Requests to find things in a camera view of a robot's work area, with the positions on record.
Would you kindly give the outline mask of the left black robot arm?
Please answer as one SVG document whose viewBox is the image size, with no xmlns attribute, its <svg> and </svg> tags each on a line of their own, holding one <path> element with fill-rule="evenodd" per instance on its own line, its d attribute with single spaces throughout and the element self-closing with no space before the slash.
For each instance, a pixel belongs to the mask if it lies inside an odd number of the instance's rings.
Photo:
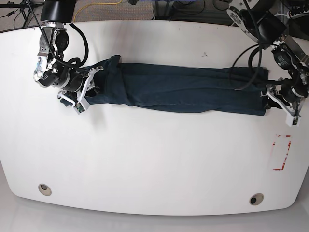
<svg viewBox="0 0 309 232">
<path fill-rule="evenodd" d="M 249 84 L 264 84 L 266 95 L 287 114 L 291 125 L 300 120 L 300 111 L 309 95 L 309 57 L 289 35 L 286 26 L 270 12 L 273 0 L 231 0 L 226 12 L 233 22 L 254 42 L 248 59 L 252 73 Z M 289 79 L 267 80 L 260 77 L 252 61 L 256 54 L 271 48 L 276 64 L 290 75 Z"/>
</svg>

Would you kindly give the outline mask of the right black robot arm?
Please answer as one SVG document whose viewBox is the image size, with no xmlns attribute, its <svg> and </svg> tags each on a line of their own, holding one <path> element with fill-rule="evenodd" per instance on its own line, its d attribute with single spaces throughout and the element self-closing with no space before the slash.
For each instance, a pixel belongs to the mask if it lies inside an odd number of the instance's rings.
<svg viewBox="0 0 309 232">
<path fill-rule="evenodd" d="M 46 0 L 43 4 L 40 27 L 40 48 L 34 81 L 41 87 L 56 87 L 60 91 L 57 98 L 68 102 L 80 114 L 90 106 L 86 99 L 89 93 L 97 93 L 95 74 L 103 70 L 102 66 L 84 68 L 89 55 L 88 42 L 83 32 L 72 23 L 76 1 Z M 64 61 L 64 51 L 69 45 L 69 36 L 65 25 L 76 30 L 84 42 L 84 58 L 72 58 Z"/>
</svg>

